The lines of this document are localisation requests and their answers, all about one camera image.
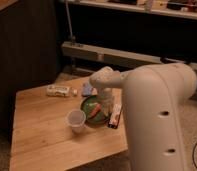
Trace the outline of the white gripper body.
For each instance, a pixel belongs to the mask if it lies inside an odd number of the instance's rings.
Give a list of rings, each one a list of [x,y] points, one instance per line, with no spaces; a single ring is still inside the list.
[[[101,88],[97,90],[98,102],[101,104],[103,112],[111,112],[114,103],[113,92],[111,88]]]

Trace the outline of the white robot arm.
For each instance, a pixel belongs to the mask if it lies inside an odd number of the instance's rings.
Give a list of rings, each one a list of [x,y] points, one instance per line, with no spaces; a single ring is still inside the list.
[[[183,63],[152,64],[126,72],[104,67],[89,81],[102,105],[122,90],[132,171],[187,171],[178,107],[197,89],[197,75]]]

